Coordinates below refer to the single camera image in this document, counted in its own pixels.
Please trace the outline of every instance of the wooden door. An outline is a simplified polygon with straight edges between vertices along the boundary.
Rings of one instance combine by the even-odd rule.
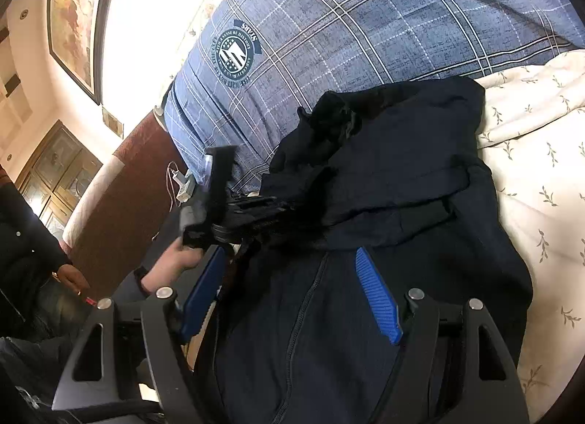
[[[101,162],[59,121],[31,155],[16,187],[52,232],[64,229]]]

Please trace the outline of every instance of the bed sheet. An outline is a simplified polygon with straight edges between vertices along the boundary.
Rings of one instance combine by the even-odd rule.
[[[534,296],[518,364],[532,422],[585,354],[585,51],[478,80],[480,156]]]

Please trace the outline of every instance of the metal bolt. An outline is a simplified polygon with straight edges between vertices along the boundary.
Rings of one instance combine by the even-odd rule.
[[[423,298],[425,298],[425,293],[420,289],[412,288],[408,291],[408,296],[412,300],[422,300]]]
[[[112,306],[112,299],[110,297],[106,297],[104,299],[101,299],[98,302],[98,309],[99,310],[105,310],[105,309],[109,309]]]
[[[156,296],[158,299],[167,299],[173,294],[173,289],[171,287],[161,287],[159,290],[156,291]]]
[[[483,308],[483,302],[480,299],[469,300],[469,308],[472,310],[481,310]]]

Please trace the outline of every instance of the framed painting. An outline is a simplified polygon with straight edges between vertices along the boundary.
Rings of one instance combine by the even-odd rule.
[[[103,38],[110,0],[47,0],[49,52],[96,104],[102,101]]]

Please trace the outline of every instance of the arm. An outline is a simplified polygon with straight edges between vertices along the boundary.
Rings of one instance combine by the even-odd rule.
[[[63,252],[57,238],[40,222],[11,181],[5,180],[0,185],[0,210],[16,230],[27,238],[34,251],[44,258],[43,265],[48,274],[57,272],[63,264],[71,264],[71,259]]]
[[[43,260],[48,275],[56,272],[59,280],[75,292],[89,287],[86,278],[71,265],[71,259],[59,241],[40,221],[0,165],[0,211]]]
[[[119,302],[144,300],[160,287],[170,286],[186,269],[197,266],[202,249],[183,247],[177,238],[154,264],[150,272],[138,268],[126,276],[112,298]]]

